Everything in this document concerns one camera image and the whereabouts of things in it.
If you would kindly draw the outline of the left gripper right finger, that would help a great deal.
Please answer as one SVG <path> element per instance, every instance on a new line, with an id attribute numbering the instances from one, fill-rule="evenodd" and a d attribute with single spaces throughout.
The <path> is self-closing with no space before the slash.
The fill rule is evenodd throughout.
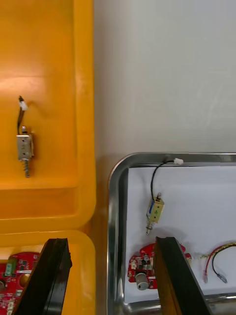
<path id="1" fill-rule="evenodd" d="M 154 271 L 163 315 L 212 314 L 179 242 L 156 238 Z"/>

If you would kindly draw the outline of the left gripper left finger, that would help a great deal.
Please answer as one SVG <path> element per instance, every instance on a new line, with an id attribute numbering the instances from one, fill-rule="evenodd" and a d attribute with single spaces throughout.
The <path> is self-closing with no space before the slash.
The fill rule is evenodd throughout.
<path id="1" fill-rule="evenodd" d="M 71 254 L 66 238 L 49 239 L 33 268 L 13 313 L 15 315 L 60 315 L 64 304 Z"/>

